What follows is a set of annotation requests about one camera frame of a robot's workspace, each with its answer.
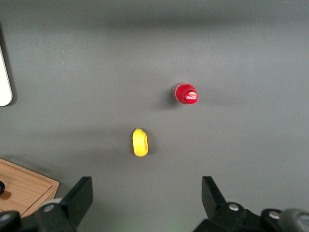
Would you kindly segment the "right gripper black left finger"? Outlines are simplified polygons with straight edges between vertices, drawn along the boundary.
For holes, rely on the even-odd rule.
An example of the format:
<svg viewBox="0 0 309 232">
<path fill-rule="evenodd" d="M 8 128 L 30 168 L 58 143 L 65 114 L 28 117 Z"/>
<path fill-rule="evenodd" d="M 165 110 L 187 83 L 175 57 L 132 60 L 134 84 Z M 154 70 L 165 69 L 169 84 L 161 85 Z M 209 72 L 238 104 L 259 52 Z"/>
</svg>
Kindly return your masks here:
<svg viewBox="0 0 309 232">
<path fill-rule="evenodd" d="M 40 232 L 76 232 L 93 202 L 90 176 L 82 177 L 58 203 L 47 203 L 36 213 Z"/>
</svg>

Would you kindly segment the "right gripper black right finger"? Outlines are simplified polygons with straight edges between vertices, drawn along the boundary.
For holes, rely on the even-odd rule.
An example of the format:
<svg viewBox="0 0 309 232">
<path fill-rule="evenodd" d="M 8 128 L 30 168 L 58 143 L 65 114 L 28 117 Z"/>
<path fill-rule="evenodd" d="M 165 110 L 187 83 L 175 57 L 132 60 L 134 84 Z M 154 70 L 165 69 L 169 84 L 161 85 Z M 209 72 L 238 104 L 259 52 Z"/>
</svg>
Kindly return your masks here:
<svg viewBox="0 0 309 232">
<path fill-rule="evenodd" d="M 260 232 L 260 217 L 238 203 L 227 202 L 210 176 L 202 177 L 202 204 L 207 218 L 196 232 Z"/>
</svg>

